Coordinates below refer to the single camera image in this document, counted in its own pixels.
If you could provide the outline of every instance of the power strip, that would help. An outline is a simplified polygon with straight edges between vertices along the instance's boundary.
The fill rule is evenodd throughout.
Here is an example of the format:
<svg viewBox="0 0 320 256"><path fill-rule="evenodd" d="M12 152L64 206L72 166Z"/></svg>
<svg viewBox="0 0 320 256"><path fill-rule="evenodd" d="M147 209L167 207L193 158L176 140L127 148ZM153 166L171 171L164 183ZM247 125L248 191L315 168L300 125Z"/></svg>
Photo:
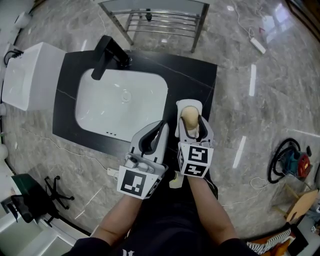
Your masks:
<svg viewBox="0 0 320 256"><path fill-rule="evenodd" d="M250 39L250 43L254 45L255 48L257 48L262 54L265 54L266 49L262 46L261 43L254 37Z"/></svg>
<svg viewBox="0 0 320 256"><path fill-rule="evenodd" d="M107 174L112 177L117 177L119 174L119 170L117 169L107 168L106 171L107 171Z"/></svg>

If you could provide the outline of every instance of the white sink basin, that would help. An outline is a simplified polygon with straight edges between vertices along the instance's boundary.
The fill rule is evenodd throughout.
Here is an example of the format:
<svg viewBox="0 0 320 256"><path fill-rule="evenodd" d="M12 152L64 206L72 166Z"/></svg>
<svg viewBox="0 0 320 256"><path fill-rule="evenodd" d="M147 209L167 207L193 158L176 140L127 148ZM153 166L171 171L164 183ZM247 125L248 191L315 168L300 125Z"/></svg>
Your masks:
<svg viewBox="0 0 320 256"><path fill-rule="evenodd" d="M107 69L94 80L92 71L82 75L76 98L82 129L131 142L143 127L163 119L168 86L161 76Z"/></svg>
<svg viewBox="0 0 320 256"><path fill-rule="evenodd" d="M24 111L52 109L65 54L41 42L11 58L5 70L2 100Z"/></svg>

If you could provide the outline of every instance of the white cable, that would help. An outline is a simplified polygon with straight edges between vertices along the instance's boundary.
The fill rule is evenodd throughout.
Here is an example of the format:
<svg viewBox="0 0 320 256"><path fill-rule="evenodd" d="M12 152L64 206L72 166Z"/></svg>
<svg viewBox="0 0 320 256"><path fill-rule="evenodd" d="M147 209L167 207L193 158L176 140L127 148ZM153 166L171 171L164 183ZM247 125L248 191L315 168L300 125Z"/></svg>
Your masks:
<svg viewBox="0 0 320 256"><path fill-rule="evenodd" d="M249 29L246 29L244 26L242 26L242 25L240 24L240 14L239 14L239 12L238 12L237 5L236 5L236 3L234 2L234 0L231 0L231 2L233 3L233 5L234 5L234 10L235 10L236 14L238 15L238 19L237 19L238 25L239 25L241 28L243 28L243 30L248 33L249 38L252 39L252 38L255 36L255 32L253 31L253 29L252 29L251 26L249 27ZM266 19L266 18L264 17L264 15L263 15L261 4L262 4L261 1L257 1L257 2L256 2L256 4L255 4L255 9L254 9L254 14L255 14L256 16L258 16L258 17L261 17L262 19Z"/></svg>
<svg viewBox="0 0 320 256"><path fill-rule="evenodd" d="M260 180L264 181L264 185L263 185L262 187L254 187L254 186L252 185L252 183L251 183L254 179L260 179ZM230 203L230 204L222 204L222 206L232 206L232 205L236 205L236 204L245 203L245 202L247 202L247 201L249 201L249 200L251 200L251 199L254 199L254 198L256 198L257 196L259 196L260 193L263 191L264 188L268 187L269 185L274 185L274 184L272 184L272 183L267 184L267 181L266 181L264 178L260 178L260 177L254 177L254 178L252 178L252 179L250 180L249 184L250 184L250 186L251 186L254 190L260 190L259 193L256 194L256 195L253 196L253 197L250 197L250 198L244 200L244 201L233 202L233 203ZM277 185L278 185L278 187L277 187L276 192L278 192L278 190L279 190L279 182L277 183Z"/></svg>
<svg viewBox="0 0 320 256"><path fill-rule="evenodd" d="M231 2L233 3L233 5L234 5L234 10L235 10L236 14L238 15L238 20L237 20L238 25L239 25L241 28L243 28L243 30L248 33L249 38L252 39L252 38L255 36L255 33L254 33L253 29L252 29L251 27L249 27L249 30L248 30L248 29L246 29L244 26L242 26L242 25L240 24L240 22L239 22L239 20L240 20L240 14L239 14L239 12L238 12L237 5L236 5L236 3L234 2L234 0L231 0Z"/></svg>
<svg viewBox="0 0 320 256"><path fill-rule="evenodd" d="M69 151L68 149L65 149L65 148L63 148L63 147L59 147L58 144L55 143L51 138L42 137L42 136L40 136L40 135L38 135L38 134L35 134L35 133L33 133L32 131L29 131L29 130L27 130L27 129L25 129L25 128L22 128L22 127L20 127L20 128L21 128L22 130L27 131L27 132L30 133L30 134L33 134L33 135L35 135L35 136L40 137L41 139L50 140L50 141L51 141L54 145L56 145L56 147L57 147L58 149L60 149L60 150L65 150L65 151L69 152L70 154L73 154L73 155L76 155L76 156L79 156L79 157L86 157L86 158L89 158L89 159L96 160L96 161L99 163L99 165L101 165L101 167L102 167L103 169L105 169L106 171L108 171L108 170L99 162L99 160L96 159L96 158L94 158L94 157L87 156L87 155L85 155L85 154L73 153L73 152Z"/></svg>
<svg viewBox="0 0 320 256"><path fill-rule="evenodd" d="M119 177L119 172L115 172L113 175L112 175L113 179L118 182L118 177Z"/></svg>
<svg viewBox="0 0 320 256"><path fill-rule="evenodd" d="M104 27L104 34L106 35L107 34L106 24L105 24L104 20L102 19L102 17L101 17L99 12L100 12L100 10L98 11L98 15L99 15L99 17L100 17L100 19L102 21L102 24L103 24L103 27Z"/></svg>

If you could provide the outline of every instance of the wooden object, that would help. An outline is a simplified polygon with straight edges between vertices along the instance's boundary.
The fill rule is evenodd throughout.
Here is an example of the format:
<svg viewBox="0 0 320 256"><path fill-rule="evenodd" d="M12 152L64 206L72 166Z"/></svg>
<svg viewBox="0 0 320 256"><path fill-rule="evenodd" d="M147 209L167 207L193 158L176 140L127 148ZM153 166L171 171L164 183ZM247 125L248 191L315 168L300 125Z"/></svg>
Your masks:
<svg viewBox="0 0 320 256"><path fill-rule="evenodd" d="M272 208L283 214L286 218L286 222L291 222L306 214L316 200L318 190L309 190L304 193L297 194L288 184L285 184L284 187L297 200L292 204L288 212L281 210L278 206L273 206Z"/></svg>

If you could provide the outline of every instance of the gray marble tile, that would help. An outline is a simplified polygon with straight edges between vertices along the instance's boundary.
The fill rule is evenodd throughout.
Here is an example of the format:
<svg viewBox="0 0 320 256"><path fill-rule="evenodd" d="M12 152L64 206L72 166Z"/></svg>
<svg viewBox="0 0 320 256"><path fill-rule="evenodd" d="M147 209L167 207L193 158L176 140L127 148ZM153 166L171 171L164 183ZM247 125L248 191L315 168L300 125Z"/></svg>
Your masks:
<svg viewBox="0 0 320 256"><path fill-rule="evenodd" d="M284 191L284 183L297 191L305 187L291 177L279 187L268 185L262 191L250 186L254 177L267 178L269 160L284 139L295 138L302 150L311 147L314 167L307 182L313 183L320 155L320 48L284 1L234 1L240 23L252 28L254 37L266 48L265 54L253 47L238 25L231 0L212 2L194 53L190 52L192 38L169 34L130 32L134 45L129 45L100 7L89 0L45 1L21 31L17 46L24 50L46 42L67 52L80 51L83 46L87 51L95 48L102 35L110 35L124 49L217 64L209 119L214 132L210 173L237 232L248 238L284 225L284 218L271 209L292 199ZM124 24L127 17L118 19ZM249 96L252 64L257 73L254 96ZM2 125L9 164L18 174L30 173L42 186L46 176L51 180L61 176L61 193L74 195L75 200L68 202L69 210L57 204L58 209L69 221L92 231L122 196L104 168L118 168L123 159L54 136L52 110L24 112L6 106ZM241 158L234 166L244 136ZM252 185L261 188L264 182L254 179Z"/></svg>

